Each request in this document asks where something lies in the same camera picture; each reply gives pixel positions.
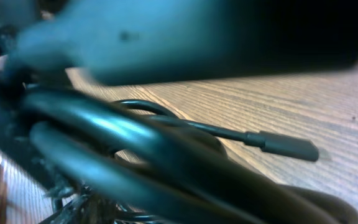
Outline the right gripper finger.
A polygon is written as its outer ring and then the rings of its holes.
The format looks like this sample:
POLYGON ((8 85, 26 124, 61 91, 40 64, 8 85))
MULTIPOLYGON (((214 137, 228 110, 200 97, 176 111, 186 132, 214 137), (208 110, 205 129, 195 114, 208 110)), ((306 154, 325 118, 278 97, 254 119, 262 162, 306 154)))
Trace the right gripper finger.
POLYGON ((42 156, 30 145, 30 123, 17 113, 17 96, 18 93, 11 93, 0 84, 0 151, 47 189, 47 197, 71 196, 75 193, 75 184, 51 166, 41 163, 42 156))

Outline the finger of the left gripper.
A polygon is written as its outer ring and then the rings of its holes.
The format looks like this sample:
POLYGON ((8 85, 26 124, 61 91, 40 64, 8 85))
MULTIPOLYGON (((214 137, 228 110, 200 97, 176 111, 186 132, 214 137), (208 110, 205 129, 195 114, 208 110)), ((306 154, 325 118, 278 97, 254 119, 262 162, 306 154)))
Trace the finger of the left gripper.
POLYGON ((21 32, 4 77, 83 67, 105 85, 342 70, 358 0, 73 1, 21 32))

